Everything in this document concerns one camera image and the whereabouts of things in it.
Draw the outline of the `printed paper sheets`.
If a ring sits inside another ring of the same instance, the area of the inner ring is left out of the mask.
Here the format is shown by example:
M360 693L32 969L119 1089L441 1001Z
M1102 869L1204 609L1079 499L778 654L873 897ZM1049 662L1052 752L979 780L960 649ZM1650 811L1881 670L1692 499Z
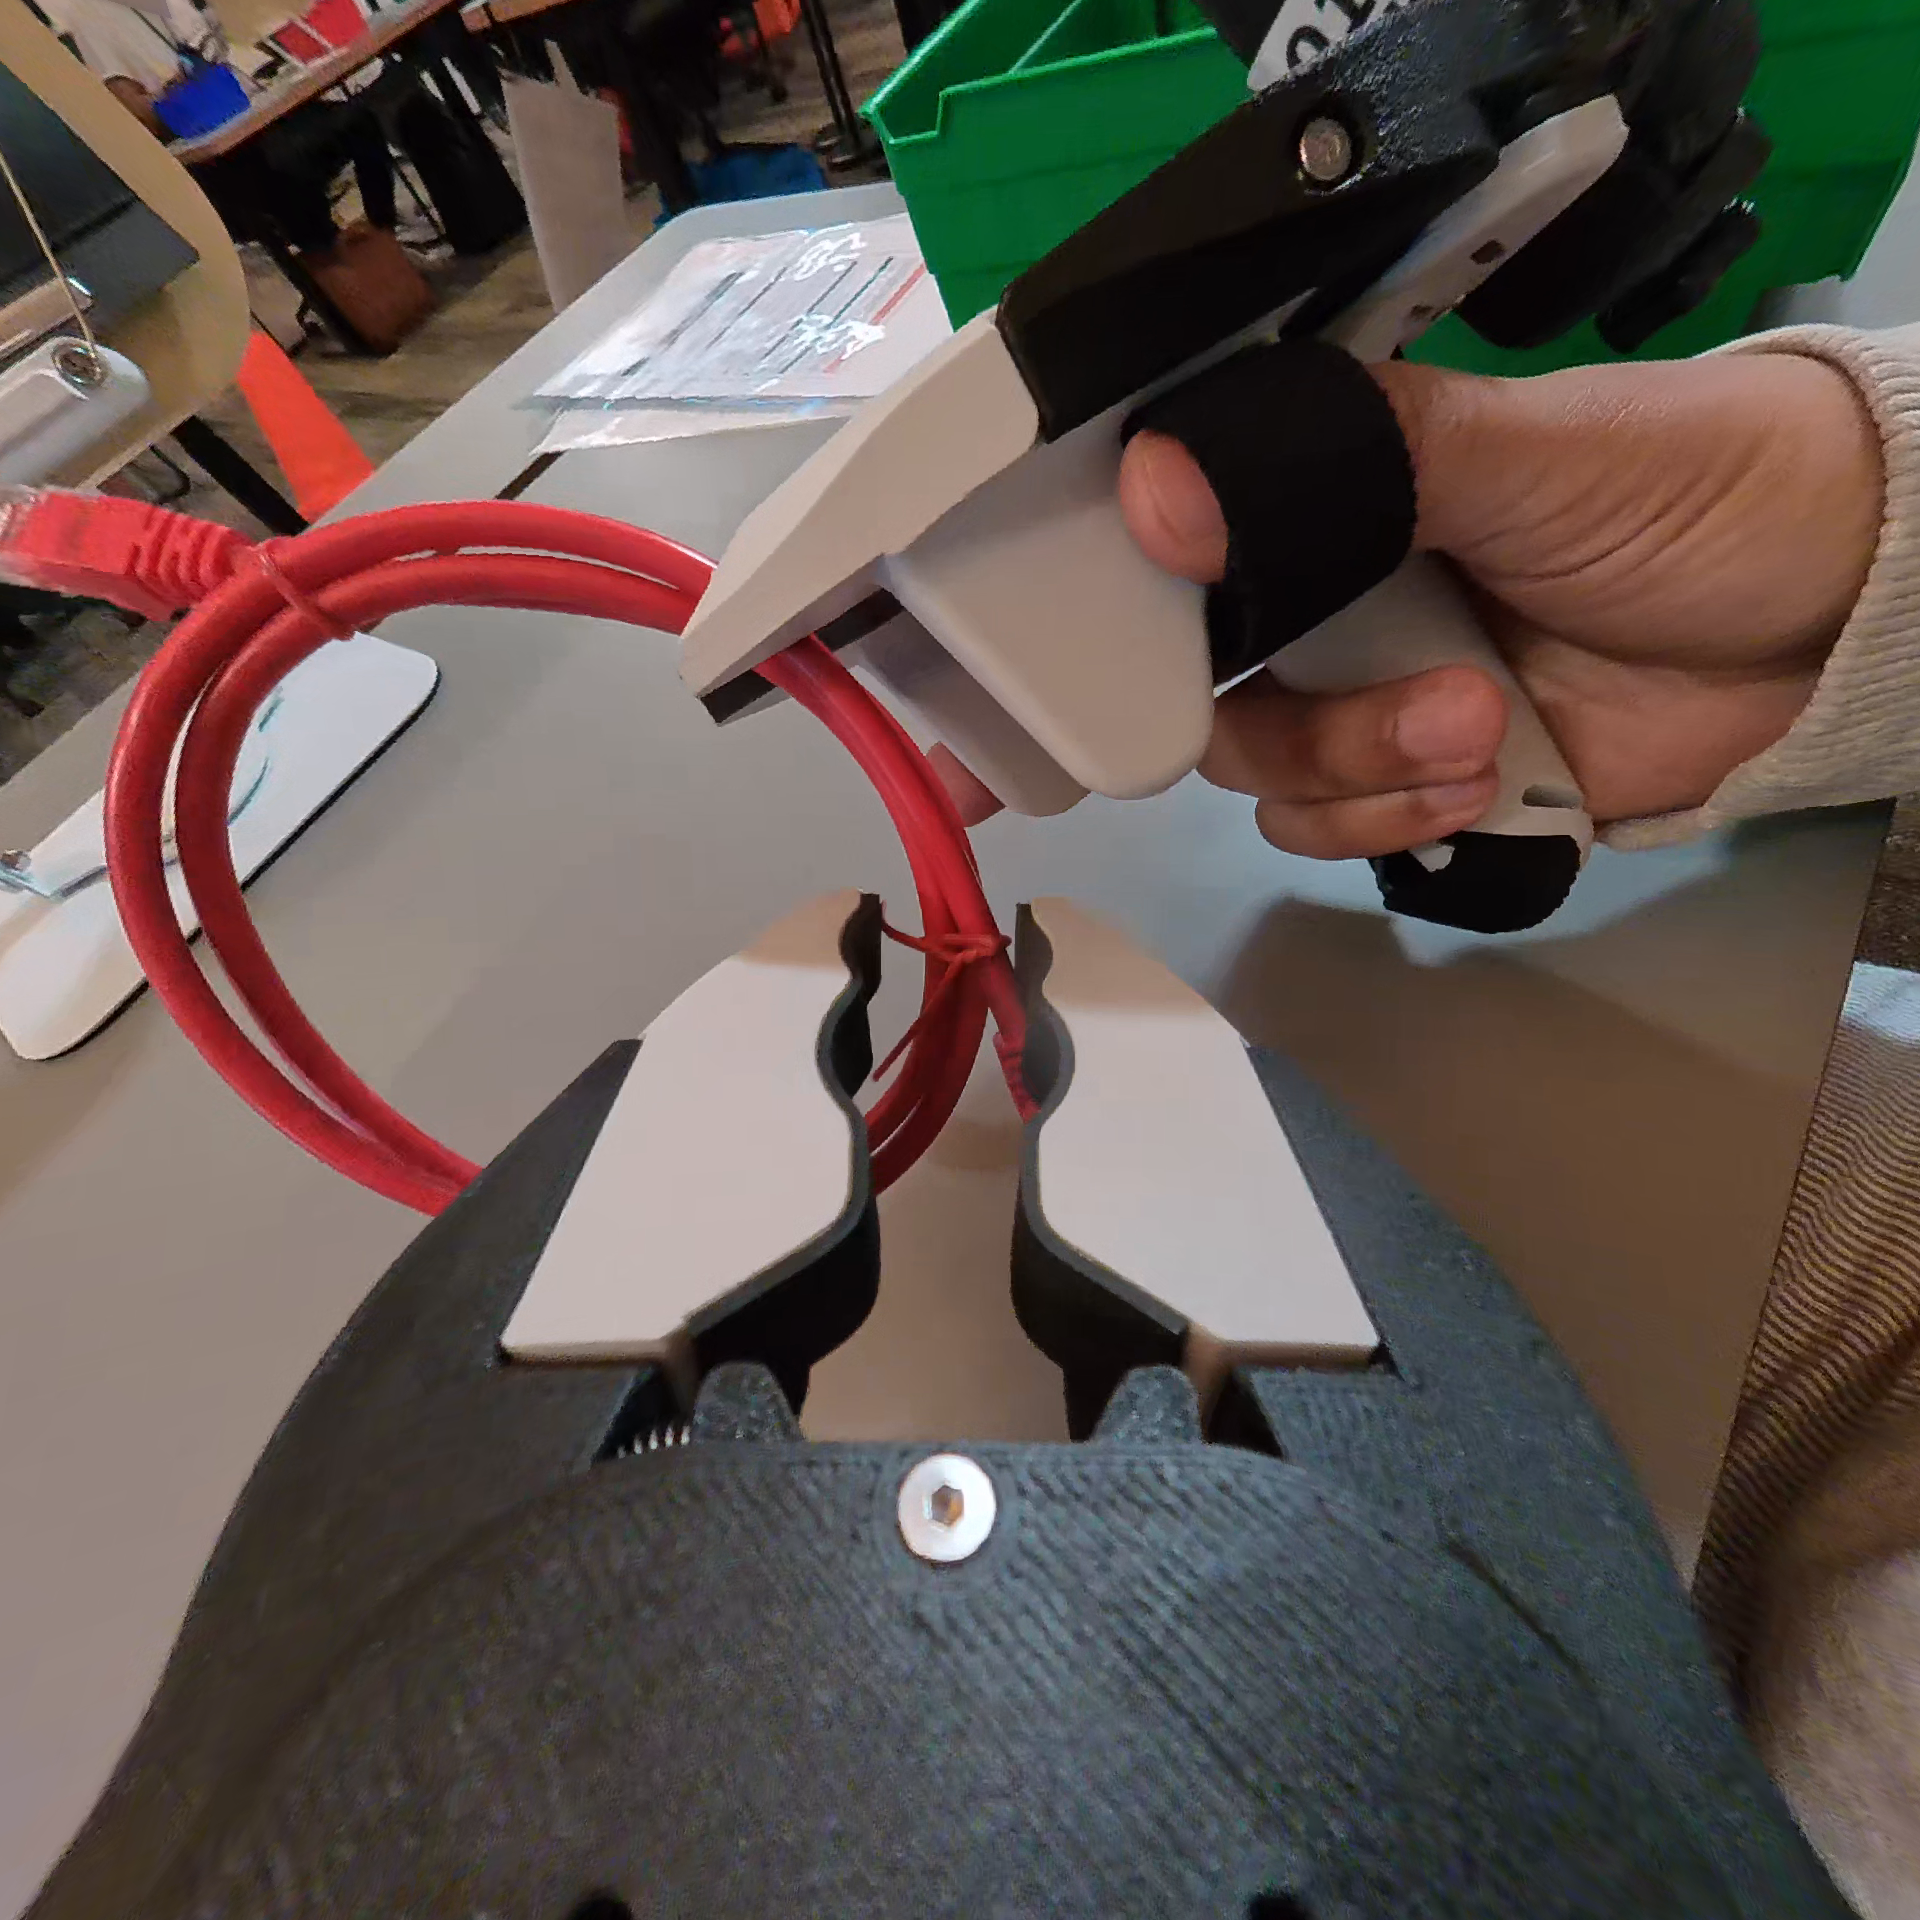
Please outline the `printed paper sheets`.
M692 247L529 398L540 453L843 420L952 337L912 222Z

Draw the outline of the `person's right forearm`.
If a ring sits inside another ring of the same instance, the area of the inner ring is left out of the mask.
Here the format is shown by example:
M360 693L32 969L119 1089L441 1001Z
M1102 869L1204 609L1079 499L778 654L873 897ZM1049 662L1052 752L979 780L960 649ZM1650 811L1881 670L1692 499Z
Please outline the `person's right forearm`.
M1915 327L1786 327L1600 388L1626 511L1595 553L1622 574L1579 774L1600 840L1914 792Z

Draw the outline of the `brown bag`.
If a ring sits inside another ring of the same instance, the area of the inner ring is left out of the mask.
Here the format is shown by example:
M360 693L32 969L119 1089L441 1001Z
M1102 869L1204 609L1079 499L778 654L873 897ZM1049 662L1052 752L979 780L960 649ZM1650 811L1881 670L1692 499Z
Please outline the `brown bag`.
M439 297L408 247L367 220L296 261L355 336L352 351L391 356L434 315Z

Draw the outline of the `green plastic bin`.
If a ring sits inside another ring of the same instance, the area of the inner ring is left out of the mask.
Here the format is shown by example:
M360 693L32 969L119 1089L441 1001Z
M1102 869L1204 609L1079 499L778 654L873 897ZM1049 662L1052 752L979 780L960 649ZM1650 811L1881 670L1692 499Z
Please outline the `green plastic bin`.
M1915 153L1919 5L1759 5L1747 109L1771 139L1748 189L1762 230L1642 358L1760 325L1764 297L1851 278ZM1199 5L963 5L871 96L897 189L966 325L1068 233L1247 96Z

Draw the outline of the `person's right hand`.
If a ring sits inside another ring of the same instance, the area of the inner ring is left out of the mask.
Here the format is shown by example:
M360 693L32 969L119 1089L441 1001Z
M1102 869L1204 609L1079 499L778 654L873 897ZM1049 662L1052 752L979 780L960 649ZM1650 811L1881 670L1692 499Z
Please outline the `person's right hand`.
M1786 351L1526 379L1377 367L1450 558L1598 828L1695 808L1777 745L1876 555L1881 433ZM1217 705L1203 777L1273 847L1388 856L1497 797L1505 696L1444 665L1348 695L1268 678Z

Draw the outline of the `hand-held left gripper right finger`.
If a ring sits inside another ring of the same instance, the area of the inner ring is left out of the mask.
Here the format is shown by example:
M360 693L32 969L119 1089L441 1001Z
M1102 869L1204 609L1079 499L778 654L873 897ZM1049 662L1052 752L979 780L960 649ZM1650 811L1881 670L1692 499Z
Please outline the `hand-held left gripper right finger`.
M1020 907L1024 1124L1012 1302L1095 1425L1142 1367L1212 1413L1240 1368L1358 1372L1380 1349L1240 1028L1071 901Z

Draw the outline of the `wooden desk with black legs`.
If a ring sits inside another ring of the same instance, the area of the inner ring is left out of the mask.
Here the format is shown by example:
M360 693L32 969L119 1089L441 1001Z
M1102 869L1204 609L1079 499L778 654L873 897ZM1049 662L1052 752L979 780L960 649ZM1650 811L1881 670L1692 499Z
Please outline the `wooden desk with black legs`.
M409 1L382 12L347 43L326 59L296 70L255 96L251 105L220 127L168 143L180 165L203 165L247 147L290 111L319 101L369 64L408 52L441 15L457 15L467 33L490 33L537 15L575 9L575 1Z

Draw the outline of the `orange traffic cone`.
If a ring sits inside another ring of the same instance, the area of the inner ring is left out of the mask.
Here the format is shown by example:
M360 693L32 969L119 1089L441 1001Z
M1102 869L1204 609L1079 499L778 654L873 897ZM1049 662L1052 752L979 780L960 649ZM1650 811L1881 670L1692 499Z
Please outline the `orange traffic cone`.
M307 520L340 507L378 471L351 428L262 325L247 336L235 387Z

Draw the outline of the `white waste bin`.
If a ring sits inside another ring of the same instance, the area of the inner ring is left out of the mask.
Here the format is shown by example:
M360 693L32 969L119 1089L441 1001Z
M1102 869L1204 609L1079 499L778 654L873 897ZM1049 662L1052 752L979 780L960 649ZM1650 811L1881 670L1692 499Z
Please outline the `white waste bin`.
M617 109L561 61L554 79L504 73L519 191L554 313L568 310L633 252Z

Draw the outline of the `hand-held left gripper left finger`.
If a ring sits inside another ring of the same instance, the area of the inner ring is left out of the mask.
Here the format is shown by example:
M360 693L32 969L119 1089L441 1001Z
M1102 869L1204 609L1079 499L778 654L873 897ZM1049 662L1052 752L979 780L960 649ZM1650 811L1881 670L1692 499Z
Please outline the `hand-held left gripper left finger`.
M731 1359L802 1403L881 1288L881 901L819 895L671 1001L504 1332L512 1359L654 1365L691 1401Z

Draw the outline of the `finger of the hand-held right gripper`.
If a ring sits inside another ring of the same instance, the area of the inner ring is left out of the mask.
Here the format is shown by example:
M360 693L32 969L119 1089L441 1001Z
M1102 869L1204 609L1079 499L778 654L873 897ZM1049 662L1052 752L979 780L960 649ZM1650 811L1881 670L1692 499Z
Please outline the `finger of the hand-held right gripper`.
M726 725L770 704L772 657L817 637L848 649L902 609L884 565L1022 460L1041 408L984 310L742 520L682 635L680 675Z

